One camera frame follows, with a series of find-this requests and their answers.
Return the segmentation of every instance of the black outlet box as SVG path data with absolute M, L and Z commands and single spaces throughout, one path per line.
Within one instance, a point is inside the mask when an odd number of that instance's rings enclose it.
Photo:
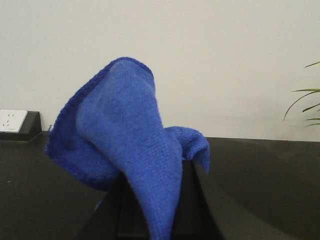
M 28 111 L 19 132 L 0 132 L 0 140 L 30 141 L 42 132 L 40 113 Z

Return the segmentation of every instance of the plant leaf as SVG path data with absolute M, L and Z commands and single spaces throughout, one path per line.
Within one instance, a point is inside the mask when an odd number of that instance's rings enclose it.
M 309 118 L 306 121 L 309 121 L 309 120 L 320 120 L 320 118 Z
M 311 66 L 316 65 L 316 64 L 320 64 L 320 61 L 315 62 L 315 63 L 312 63 L 312 64 L 310 64 L 310 65 L 308 65 L 308 66 L 305 66 L 304 68 L 311 67 Z
M 320 123 L 312 123 L 310 125 L 307 125 L 306 127 L 310 127 L 310 126 L 313 126 L 313 125 L 320 125 Z
M 313 106 L 310 106 L 310 107 L 307 107 L 306 109 L 303 109 L 302 112 L 304 113 L 305 111 L 308 111 L 308 110 L 310 110 L 310 109 L 313 109 L 313 108 L 315 108 L 316 106 L 319 106 L 319 105 L 320 105 L 320 103 L 318 103 L 318 104 L 316 104 L 316 105 L 313 105 Z
M 320 88 L 308 88 L 308 89 L 300 89 L 300 90 L 295 90 L 295 91 L 292 91 L 293 93 L 294 92 L 320 92 Z
M 293 105 L 295 105 L 299 100 L 303 99 L 304 97 L 306 97 L 306 96 L 308 96 L 308 95 L 310 95 L 310 94 L 315 94 L 315 93 L 317 93 L 317 91 L 309 92 L 309 93 L 307 93 L 306 95 L 303 95 L 302 97 L 298 98 L 298 100 L 296 100 L 294 103 L 292 103 L 291 106 L 290 106 L 290 107 L 287 109 L 287 111 L 285 112 L 285 115 L 284 115 L 282 121 L 284 121 L 284 120 L 286 119 L 286 116 L 287 116 L 289 110 L 293 107 Z

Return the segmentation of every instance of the white wall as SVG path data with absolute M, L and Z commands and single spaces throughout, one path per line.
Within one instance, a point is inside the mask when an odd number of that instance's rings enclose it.
M 208 137 L 320 141 L 303 88 L 320 88 L 320 1 L 2 0 L 0 109 L 40 111 L 48 129 L 110 61 L 155 76 L 165 126 Z

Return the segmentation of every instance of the blue cloth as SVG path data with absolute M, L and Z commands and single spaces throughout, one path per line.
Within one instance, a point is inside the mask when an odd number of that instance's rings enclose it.
M 49 133 L 47 154 L 83 183 L 107 191 L 125 174 L 152 240 L 169 240 L 182 160 L 209 170 L 209 144 L 191 128 L 164 128 L 151 70 L 122 57 L 69 100 Z

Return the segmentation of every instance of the outlet faceplate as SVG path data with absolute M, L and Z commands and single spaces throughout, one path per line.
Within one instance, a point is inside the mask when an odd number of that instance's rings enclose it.
M 0 132 L 18 133 L 27 116 L 26 110 L 0 110 Z

